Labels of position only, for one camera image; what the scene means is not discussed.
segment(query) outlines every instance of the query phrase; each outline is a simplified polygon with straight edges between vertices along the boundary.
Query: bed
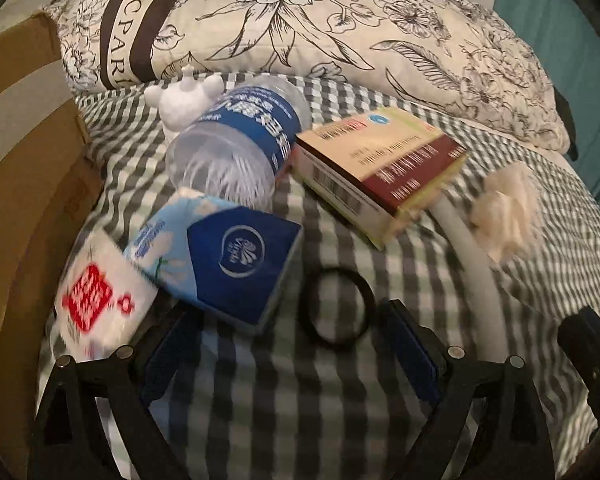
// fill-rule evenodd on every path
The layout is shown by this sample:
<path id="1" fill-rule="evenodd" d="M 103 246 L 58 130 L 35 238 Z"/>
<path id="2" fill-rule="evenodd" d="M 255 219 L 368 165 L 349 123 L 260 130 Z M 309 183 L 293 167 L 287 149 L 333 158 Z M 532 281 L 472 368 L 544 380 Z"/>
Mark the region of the bed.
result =
<path id="1" fill-rule="evenodd" d="M 245 76 L 224 77 L 232 86 Z M 467 146 L 469 161 L 448 190 L 462 216 L 490 171 L 522 160 L 539 177 L 544 247 L 532 259 L 502 266 L 494 276 L 510 352 L 533 367 L 555 459 L 564 470 L 594 428 L 584 385 L 556 343 L 565 315 L 582 304 L 595 304 L 600 312 L 600 211 L 584 184 L 532 146 L 446 114 L 341 82 L 289 79 L 304 91 L 317 123 L 392 104 Z M 106 176 L 78 246 L 98 226 L 124 246 L 173 193 L 164 172 L 159 120 L 144 104 L 141 90 L 77 100 L 93 136 L 91 156 Z M 475 320 L 464 299 L 458 260 L 428 214 L 382 252 L 293 179 L 276 193 L 274 211 L 304 226 L 305 266 L 354 261 L 378 296 L 402 298 L 420 323 L 475 354 Z M 190 356 L 165 397 L 152 405 L 155 420 L 192 476 L 385 478 L 417 435 L 422 410 L 378 336 L 365 338 L 353 354 L 316 349 L 296 326 L 293 296 L 290 291 L 282 302 L 270 331 L 254 340 L 208 317 L 200 354 Z M 321 301 L 321 312 L 330 320 L 327 332 L 351 329 L 356 318 L 351 290 L 341 287 Z M 52 317 L 48 336 L 41 353 L 41 388 L 54 359 L 64 352 Z M 130 476 L 106 406 L 102 415 L 118 466 Z M 465 440 L 462 449 L 467 445 Z"/>
<path id="2" fill-rule="evenodd" d="M 96 227 L 123 247 L 172 195 L 160 121 L 142 90 L 177 78 L 184 64 L 193 64 L 198 78 L 221 72 L 229 88 L 248 71 L 279 73 L 304 92 L 315 123 L 387 104 L 418 115 L 469 149 L 446 192 L 465 219 L 483 178 L 521 160 L 539 180 L 544 243 L 493 274 L 509 351 L 532 367 L 557 468 L 565 471 L 595 420 L 556 335 L 560 321 L 586 304 L 600 314 L 600 209 L 561 155 L 568 134 L 528 45 L 497 14 L 467 0 L 151 0 L 160 2 L 154 18 L 146 18 L 151 6 L 133 12 L 144 28 L 125 25 L 120 14 L 138 6 L 134 0 L 111 1 L 53 0 L 47 7 L 93 137 L 90 155 L 106 180 L 75 250 Z M 187 19 L 194 2 L 195 18 Z M 331 7 L 307 7 L 314 2 Z M 262 16 L 269 16 L 267 27 Z M 131 27 L 128 41 L 122 34 Z M 274 212 L 303 225 L 305 269 L 354 262 L 376 296 L 400 298 L 442 341 L 477 352 L 461 267 L 429 214 L 378 251 L 293 178 L 276 192 Z M 193 478 L 387 478 L 423 425 L 425 413 L 377 334 L 351 354 L 316 349 L 296 325 L 293 296 L 290 290 L 270 330 L 255 339 L 207 317 L 200 352 L 152 405 Z M 327 333 L 350 329 L 355 303 L 345 286 L 323 291 Z M 64 352 L 51 313 L 39 393 Z M 100 411 L 121 474 L 132 478 L 106 403 Z M 451 473 L 470 441 L 467 430 Z"/>

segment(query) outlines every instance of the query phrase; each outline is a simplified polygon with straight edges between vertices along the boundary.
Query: teal fabric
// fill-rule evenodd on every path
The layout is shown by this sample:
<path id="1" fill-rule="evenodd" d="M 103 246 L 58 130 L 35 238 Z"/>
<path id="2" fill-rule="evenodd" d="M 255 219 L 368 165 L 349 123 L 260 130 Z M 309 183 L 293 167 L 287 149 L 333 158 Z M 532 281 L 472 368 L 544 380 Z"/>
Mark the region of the teal fabric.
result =
<path id="1" fill-rule="evenodd" d="M 573 0 L 495 0 L 567 99 L 580 152 L 571 162 L 600 204 L 600 38 Z"/>

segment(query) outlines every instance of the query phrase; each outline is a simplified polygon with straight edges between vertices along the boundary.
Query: logo on tissue box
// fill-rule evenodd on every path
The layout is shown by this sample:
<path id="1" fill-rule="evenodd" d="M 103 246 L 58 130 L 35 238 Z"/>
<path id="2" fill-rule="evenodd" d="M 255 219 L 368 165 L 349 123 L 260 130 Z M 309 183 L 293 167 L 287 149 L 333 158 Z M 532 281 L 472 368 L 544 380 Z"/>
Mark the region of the logo on tissue box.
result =
<path id="1" fill-rule="evenodd" d="M 88 264 L 71 290 L 62 295 L 62 306 L 81 332 L 89 332 L 105 308 L 112 306 L 113 289 L 94 263 Z M 131 294 L 123 294 L 116 302 L 123 314 L 135 308 Z"/>
<path id="2" fill-rule="evenodd" d="M 251 276 L 264 260 L 264 240 L 248 225 L 228 229 L 222 237 L 220 268 L 232 278 Z"/>

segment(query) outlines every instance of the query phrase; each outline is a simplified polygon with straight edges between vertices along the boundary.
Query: plastic water bottle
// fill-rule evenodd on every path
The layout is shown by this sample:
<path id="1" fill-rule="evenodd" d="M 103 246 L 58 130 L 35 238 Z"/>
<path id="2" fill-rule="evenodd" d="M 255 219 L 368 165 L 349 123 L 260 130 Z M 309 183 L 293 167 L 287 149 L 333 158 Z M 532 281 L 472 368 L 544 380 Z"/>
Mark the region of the plastic water bottle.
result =
<path id="1" fill-rule="evenodd" d="M 224 94 L 174 139 L 167 172 L 176 189 L 267 210 L 296 135 L 311 123 L 309 104 L 296 86 L 256 76 Z"/>

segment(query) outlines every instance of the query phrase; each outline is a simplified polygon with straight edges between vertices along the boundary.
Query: tissue pack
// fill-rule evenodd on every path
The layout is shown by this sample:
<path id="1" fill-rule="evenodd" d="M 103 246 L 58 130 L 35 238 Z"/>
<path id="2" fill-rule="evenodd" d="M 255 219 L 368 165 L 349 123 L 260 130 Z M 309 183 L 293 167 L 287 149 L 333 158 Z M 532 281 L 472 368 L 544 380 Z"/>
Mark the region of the tissue pack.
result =
<path id="1" fill-rule="evenodd" d="M 302 228 L 188 191 L 144 225 L 125 256 L 174 297 L 257 333 L 279 300 Z"/>

